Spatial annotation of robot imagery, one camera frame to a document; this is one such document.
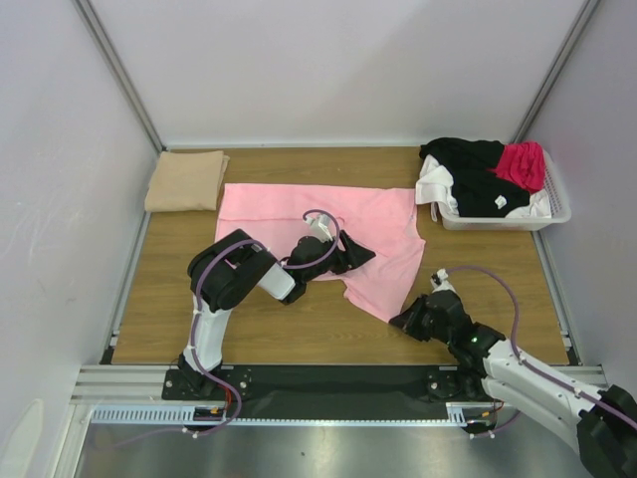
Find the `pink t shirt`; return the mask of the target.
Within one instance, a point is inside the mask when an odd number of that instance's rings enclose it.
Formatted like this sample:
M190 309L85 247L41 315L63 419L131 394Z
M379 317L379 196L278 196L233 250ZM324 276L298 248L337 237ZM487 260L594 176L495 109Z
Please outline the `pink t shirt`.
M244 230L279 259L313 230L312 218L327 213L353 241L374 252L365 265L321 281L340 279L343 296L387 323L397 316L418 274L425 240L417 230L415 192L406 188L227 183L217 212L215 240Z

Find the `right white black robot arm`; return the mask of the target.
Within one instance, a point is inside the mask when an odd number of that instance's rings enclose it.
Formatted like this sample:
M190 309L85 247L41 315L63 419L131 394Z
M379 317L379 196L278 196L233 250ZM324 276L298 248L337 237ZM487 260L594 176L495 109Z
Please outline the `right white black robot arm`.
M464 396L511 405L571 447L590 475L636 475L636 399L624 388L598 388L515 352L502 333L474 322L451 290L419 297L389 324L445 344L465 368L458 375Z

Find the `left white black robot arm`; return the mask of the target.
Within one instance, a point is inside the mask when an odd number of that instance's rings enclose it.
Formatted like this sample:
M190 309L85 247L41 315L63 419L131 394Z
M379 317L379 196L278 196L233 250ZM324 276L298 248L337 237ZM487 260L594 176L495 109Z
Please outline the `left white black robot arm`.
M291 304L306 292L308 282L327 273L353 271L375 257L375 252L356 243L343 230L330 239L306 235L283 260L242 229L200 252L187 268L193 322L178 360L186 393L207 398L218 389L215 369L222 363L222 343L230 315L253 289L259 287L275 300Z

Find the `white t shirt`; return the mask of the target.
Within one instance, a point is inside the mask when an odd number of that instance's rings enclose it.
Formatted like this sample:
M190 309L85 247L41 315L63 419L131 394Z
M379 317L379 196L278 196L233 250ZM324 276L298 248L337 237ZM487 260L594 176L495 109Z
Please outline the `white t shirt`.
M417 205L433 203L439 211L446 209L452 217L459 217L458 202L452 194L454 179L449 170L428 154L415 185ZM507 219L550 219L552 217L548 192L545 189L530 196L530 203L512 209Z

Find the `black t shirt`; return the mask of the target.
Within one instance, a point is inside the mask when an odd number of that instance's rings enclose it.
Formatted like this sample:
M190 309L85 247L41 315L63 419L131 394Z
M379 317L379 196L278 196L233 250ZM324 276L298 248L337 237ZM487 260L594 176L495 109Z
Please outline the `black t shirt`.
M531 203L528 191L497 177L495 169L504 150L505 145L496 140L440 137L421 145L419 156L431 155L451 174L459 216L504 218Z

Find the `folded beige t shirt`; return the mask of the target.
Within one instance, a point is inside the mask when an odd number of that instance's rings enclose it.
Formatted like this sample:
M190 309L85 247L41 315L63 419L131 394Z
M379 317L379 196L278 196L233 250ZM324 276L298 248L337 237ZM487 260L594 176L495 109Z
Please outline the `folded beige t shirt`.
M222 150L163 152L149 181L144 210L215 211L229 160Z

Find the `white plastic laundry basket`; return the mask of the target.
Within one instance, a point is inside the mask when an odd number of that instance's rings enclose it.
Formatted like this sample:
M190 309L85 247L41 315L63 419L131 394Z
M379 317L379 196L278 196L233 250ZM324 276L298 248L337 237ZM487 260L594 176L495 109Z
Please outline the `white plastic laundry basket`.
M491 231L527 231L536 232L552 224L562 224L571 218L571 209L565 186L559 171L545 150L545 178L541 205L548 205L549 217L507 217L507 218L471 218L453 215L445 205L434 203L431 208L431 218L440 222L451 231L462 230L491 230Z

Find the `crimson red t shirt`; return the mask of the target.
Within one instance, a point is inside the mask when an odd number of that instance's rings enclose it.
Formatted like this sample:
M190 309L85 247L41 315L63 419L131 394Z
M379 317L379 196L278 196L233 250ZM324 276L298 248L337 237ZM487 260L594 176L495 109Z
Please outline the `crimson red t shirt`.
M534 141L506 144L493 173L530 194L538 193L545 180L543 148Z

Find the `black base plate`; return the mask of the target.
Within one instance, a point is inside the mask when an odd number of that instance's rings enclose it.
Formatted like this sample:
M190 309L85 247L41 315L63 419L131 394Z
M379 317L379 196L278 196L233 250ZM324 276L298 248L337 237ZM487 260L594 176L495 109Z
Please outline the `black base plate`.
M213 374L238 391L246 419L425 420L448 403L501 407L455 365L225 364Z

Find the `aluminium frame rail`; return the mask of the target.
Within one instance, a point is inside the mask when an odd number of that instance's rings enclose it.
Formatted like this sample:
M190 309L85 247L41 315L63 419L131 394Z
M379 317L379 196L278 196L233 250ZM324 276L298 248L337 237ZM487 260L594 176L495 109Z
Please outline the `aluminium frame rail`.
M159 403L169 369L167 364L84 365L71 404Z

